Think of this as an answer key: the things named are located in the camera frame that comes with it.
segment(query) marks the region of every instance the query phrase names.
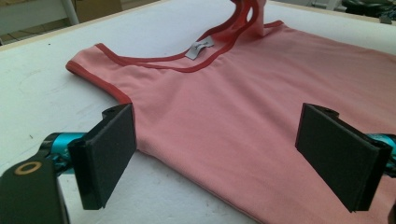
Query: pink tank top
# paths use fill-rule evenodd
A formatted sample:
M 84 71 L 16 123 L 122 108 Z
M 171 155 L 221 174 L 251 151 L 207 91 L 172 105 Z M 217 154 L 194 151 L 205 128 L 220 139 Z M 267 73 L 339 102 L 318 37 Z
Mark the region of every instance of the pink tank top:
M 123 57 L 98 44 L 66 67 L 134 103 L 139 150 L 262 223 L 388 223 L 395 179 L 383 176 L 370 211 L 349 213 L 294 143 L 304 102 L 364 133 L 396 133 L 396 56 L 281 21 L 263 28 L 264 0 L 234 3 L 199 38 L 214 46 L 195 60 Z

